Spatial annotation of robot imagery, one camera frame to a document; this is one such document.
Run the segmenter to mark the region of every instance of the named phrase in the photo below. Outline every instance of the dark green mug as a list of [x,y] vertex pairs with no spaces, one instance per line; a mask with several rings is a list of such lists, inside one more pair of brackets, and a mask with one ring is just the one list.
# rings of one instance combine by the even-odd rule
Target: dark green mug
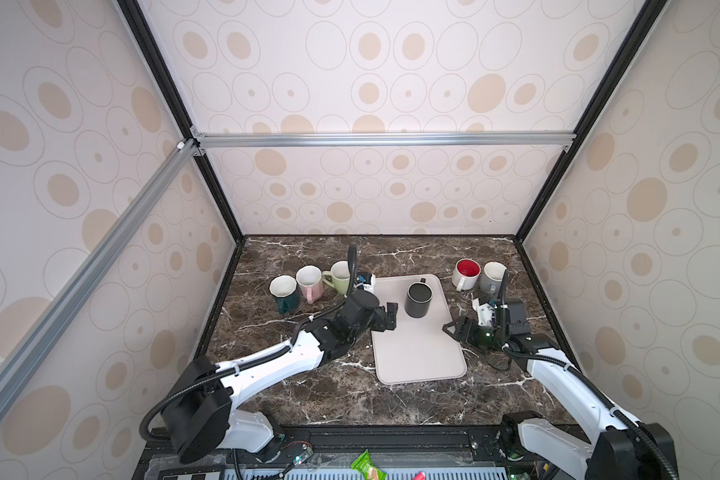
[[290,275],[280,275],[269,283],[269,293],[275,297],[277,312],[281,315],[296,312],[298,309],[298,287],[296,279]]

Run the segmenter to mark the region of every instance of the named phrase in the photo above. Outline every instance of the green snack package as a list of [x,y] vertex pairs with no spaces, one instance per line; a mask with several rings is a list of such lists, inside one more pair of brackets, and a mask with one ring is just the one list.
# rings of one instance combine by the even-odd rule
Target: green snack package
[[352,468],[363,474],[365,480],[384,480],[387,477],[386,473],[373,465],[368,450],[365,450],[361,456],[357,457],[357,460],[352,462]]

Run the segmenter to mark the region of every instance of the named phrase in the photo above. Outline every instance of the red object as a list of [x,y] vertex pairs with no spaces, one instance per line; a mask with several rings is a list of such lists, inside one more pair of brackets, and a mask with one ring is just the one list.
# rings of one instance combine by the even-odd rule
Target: red object
[[460,260],[456,264],[456,269],[461,275],[464,276],[477,276],[480,275],[480,265],[474,260]]

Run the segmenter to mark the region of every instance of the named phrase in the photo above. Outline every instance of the white mug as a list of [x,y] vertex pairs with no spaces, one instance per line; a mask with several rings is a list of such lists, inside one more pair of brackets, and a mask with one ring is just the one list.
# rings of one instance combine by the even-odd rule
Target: white mug
[[499,294],[501,281],[507,267],[499,262],[488,262],[483,267],[483,275],[480,277],[480,290],[490,296],[496,297]]
[[451,283],[456,287],[457,292],[471,290],[480,277],[480,265],[469,258],[462,258],[456,262]]

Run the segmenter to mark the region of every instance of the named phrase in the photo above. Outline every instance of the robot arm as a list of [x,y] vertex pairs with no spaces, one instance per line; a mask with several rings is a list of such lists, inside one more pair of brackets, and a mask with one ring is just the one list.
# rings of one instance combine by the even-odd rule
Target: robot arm
[[[168,397],[146,414],[140,434],[172,443],[182,463],[194,462],[214,448],[243,448],[269,460],[279,451],[282,431],[274,419],[237,407],[283,379],[343,357],[368,330],[393,330],[396,315],[397,303],[388,303],[385,310],[375,295],[358,288],[336,308],[299,323],[289,340],[218,364],[198,357]],[[165,421],[167,437],[149,431],[157,413]]]
[[496,300],[476,299],[477,321],[462,316],[443,331],[479,351],[506,353],[552,392],[590,442],[552,426],[536,412],[518,412],[502,419],[499,441],[505,454],[518,458],[536,453],[576,480],[678,480],[670,434],[615,404],[548,336],[531,333],[522,301],[504,298],[507,283],[505,277]]

